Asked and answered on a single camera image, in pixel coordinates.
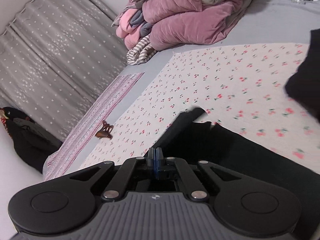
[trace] gray rubber grip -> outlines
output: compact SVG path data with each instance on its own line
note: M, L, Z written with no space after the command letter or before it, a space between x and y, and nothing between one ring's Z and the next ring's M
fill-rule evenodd
M227 229L217 221L206 204L189 201L180 192L129 192L121 201L103 204L87 225L74 232L48 237L20 233L12 238L12 240L51 239L254 240ZM293 240L294 238L290 234L285 234L269 239Z

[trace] star pattern curtain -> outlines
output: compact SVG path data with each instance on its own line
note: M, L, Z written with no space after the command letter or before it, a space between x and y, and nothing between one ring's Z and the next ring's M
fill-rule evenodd
M17 106L64 140L126 66L99 0L33 0L0 37L0 107Z

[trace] pink comforter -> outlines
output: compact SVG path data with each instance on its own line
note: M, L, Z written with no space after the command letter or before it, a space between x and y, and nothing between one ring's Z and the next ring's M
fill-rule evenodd
M146 0L142 5L143 17L156 23L176 13L202 11L201 0Z
M203 11L174 14L157 22L150 34L155 50L179 43L213 44L224 39L243 15L251 0L225 0Z

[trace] black cloth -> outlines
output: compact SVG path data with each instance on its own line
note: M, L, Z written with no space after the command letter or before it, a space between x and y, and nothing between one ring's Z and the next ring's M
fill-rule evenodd
M55 138L51 133L46 131L44 128L42 128L39 124L33 123L24 119L20 118L14 118L13 122L18 125L19 127L22 127L25 130L28 130L41 138L49 141L52 145L60 148L62 145L62 141Z
M320 122L320 29L311 31L308 55L285 90Z
M293 233L310 239L320 223L320 175L218 124L192 122L202 113L181 113L153 147L161 147L164 157L210 161L290 190L302 207Z
M4 110L5 115L11 120L13 121L14 118L20 118L20 119L26 119L27 117L29 117L27 114L25 114L24 112L15 109L13 107L3 107L2 108Z
M6 124L18 156L25 163L42 173L45 160L59 148L36 134L19 127L10 119L6 121Z

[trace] logo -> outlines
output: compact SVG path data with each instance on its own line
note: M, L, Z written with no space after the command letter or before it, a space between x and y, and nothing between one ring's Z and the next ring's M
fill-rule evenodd
M159 195L153 195L153 196L151 196L151 198L153 198L154 200L157 200L157 199L161 198L161 196L159 196Z

